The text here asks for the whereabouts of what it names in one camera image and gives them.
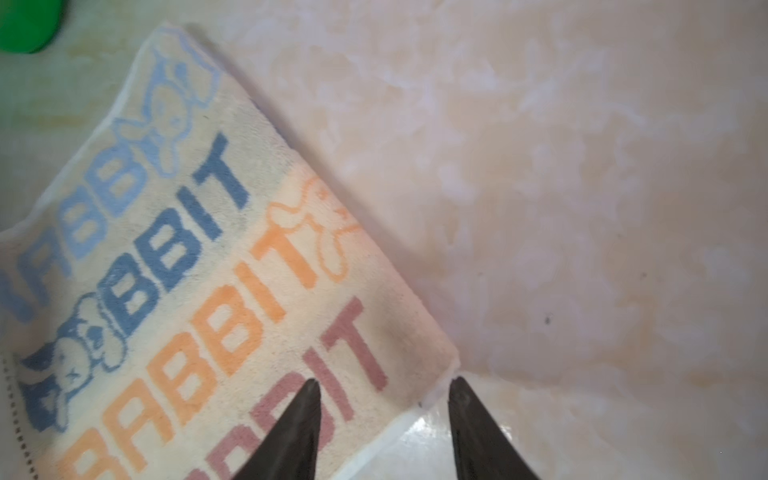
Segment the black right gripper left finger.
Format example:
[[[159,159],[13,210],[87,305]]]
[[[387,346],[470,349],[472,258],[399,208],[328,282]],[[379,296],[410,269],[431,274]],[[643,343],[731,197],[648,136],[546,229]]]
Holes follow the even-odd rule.
[[[321,429],[321,389],[307,380],[235,480],[313,480]]]

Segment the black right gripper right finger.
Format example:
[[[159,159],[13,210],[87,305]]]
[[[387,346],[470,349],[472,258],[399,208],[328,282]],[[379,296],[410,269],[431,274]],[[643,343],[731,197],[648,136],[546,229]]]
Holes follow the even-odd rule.
[[[459,480],[538,480],[464,377],[451,381],[448,412]]]

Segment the white blue lettered towel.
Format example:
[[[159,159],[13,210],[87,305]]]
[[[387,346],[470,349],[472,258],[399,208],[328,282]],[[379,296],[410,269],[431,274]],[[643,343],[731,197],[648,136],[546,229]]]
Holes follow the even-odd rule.
[[[1,475],[229,479],[308,379],[347,479],[459,354],[361,224],[187,31],[1,234]]]

